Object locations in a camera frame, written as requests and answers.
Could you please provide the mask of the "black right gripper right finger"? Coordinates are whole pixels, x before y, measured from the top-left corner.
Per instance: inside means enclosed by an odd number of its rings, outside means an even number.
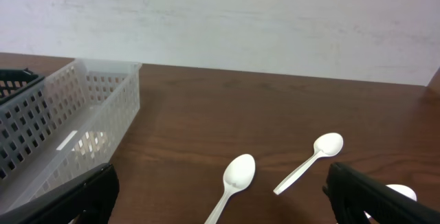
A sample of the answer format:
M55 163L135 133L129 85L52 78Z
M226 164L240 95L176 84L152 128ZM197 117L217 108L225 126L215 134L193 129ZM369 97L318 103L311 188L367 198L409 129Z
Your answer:
M341 162L332 163L323 192L338 224L439 224L439 212L428 208Z

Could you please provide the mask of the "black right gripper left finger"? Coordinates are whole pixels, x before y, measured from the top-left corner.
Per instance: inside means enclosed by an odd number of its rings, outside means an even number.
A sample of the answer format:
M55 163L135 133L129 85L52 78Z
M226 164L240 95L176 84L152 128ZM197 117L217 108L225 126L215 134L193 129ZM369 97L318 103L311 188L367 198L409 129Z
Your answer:
M120 190L114 166L101 164L1 215L1 223L108 223Z

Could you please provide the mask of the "white plastic spoon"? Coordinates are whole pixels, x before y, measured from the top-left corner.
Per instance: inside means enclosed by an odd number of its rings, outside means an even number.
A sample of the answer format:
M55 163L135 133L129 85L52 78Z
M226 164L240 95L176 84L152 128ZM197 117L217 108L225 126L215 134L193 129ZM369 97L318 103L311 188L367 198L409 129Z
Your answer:
M339 133L321 135L313 143L313 155L285 177L275 188L274 193L279 195L296 182L318 159L334 157L343 148L344 140Z
M417 195L412 188L401 184L388 184L387 187L393 189L394 191L405 195L406 197L412 199L413 201L417 201Z
M233 194L245 190L252 182L256 171L256 163L250 154L243 154L233 159L223 174L223 195L211 211L205 224L215 224L228 200Z

